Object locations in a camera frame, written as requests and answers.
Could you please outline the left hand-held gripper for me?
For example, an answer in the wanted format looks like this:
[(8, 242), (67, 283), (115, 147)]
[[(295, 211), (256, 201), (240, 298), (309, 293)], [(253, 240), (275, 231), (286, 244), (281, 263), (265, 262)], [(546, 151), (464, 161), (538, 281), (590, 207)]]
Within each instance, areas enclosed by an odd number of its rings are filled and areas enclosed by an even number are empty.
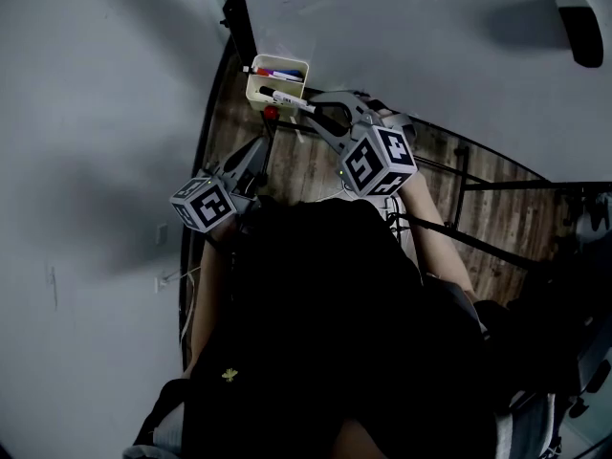
[[(218, 166), (217, 174), (236, 179), (257, 179), (263, 173), (269, 139), (255, 138), (228, 155)], [(243, 215), (259, 205), (256, 195), (230, 190), (230, 184), (218, 176), (190, 179), (169, 198), (186, 228), (209, 232), (232, 215)]]

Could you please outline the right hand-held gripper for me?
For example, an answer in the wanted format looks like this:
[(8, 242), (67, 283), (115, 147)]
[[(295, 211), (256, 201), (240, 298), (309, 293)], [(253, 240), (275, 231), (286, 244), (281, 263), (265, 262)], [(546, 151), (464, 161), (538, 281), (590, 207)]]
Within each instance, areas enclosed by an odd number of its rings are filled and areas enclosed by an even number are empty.
[[(339, 153), (338, 175), (359, 197), (391, 196), (417, 171), (410, 117), (353, 91), (309, 98), (306, 120)], [(351, 122), (351, 128), (339, 122)]]

